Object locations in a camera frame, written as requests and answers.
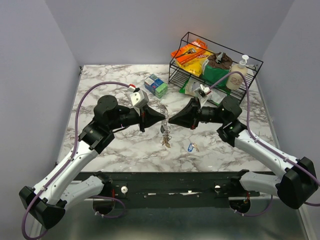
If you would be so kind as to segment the metal disc with keyrings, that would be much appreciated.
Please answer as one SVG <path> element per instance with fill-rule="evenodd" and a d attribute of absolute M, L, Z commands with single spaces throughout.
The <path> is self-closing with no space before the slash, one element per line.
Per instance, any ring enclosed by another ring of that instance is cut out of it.
<path fill-rule="evenodd" d="M 165 146 L 166 148 L 171 148 L 170 140 L 172 137 L 170 136 L 170 131 L 168 129 L 169 115 L 165 105 L 160 106 L 160 112 L 164 115 L 164 120 L 161 121 L 161 126 L 160 126 L 160 132 L 162 134 L 161 145 Z"/>

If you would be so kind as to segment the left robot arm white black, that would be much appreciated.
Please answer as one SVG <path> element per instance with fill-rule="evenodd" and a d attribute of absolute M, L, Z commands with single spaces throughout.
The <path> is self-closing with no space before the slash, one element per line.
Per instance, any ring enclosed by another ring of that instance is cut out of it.
<path fill-rule="evenodd" d="M 51 229 L 77 203 L 111 195 L 112 180 L 102 172 L 94 173 L 81 183 L 70 183 L 115 138 L 114 130 L 139 125 L 140 131 L 165 119 L 160 112 L 144 105 L 134 108 L 118 104 L 112 95 L 104 95 L 93 109 L 92 121 L 83 129 L 68 155 L 34 187 L 23 187 L 19 197 L 28 212 L 45 228 Z"/>

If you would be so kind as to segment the blue tag key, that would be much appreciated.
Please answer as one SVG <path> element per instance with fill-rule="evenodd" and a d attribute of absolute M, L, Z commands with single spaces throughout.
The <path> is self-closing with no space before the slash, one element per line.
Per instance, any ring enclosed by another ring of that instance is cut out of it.
<path fill-rule="evenodd" d="M 193 150 L 195 150 L 195 151 L 197 151 L 197 152 L 200 151 L 199 148 L 198 148 L 198 145 L 197 145 L 195 142 L 191 142 L 191 143 L 189 144 L 188 148 L 187 148 L 187 151 L 190 152 L 190 153 L 191 153 Z"/>

